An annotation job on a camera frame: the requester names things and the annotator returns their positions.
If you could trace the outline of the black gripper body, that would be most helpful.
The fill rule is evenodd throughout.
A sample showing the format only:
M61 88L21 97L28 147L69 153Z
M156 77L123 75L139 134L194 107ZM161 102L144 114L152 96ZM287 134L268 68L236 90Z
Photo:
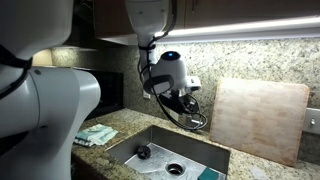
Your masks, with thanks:
M177 92L163 93L159 99L164 106L179 115L199 112L199 104L191 94L180 96Z

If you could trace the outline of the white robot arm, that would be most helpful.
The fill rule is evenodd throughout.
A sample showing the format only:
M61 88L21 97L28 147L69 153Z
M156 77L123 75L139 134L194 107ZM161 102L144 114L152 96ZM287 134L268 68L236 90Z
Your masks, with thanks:
M180 113L195 113L195 87L181 56L153 55L177 19L177 0L124 0L138 37L146 92ZM101 90L89 72L36 68L33 57L71 34L74 0L0 0L0 137L23 139L0 157L0 180L71 180L71 151Z

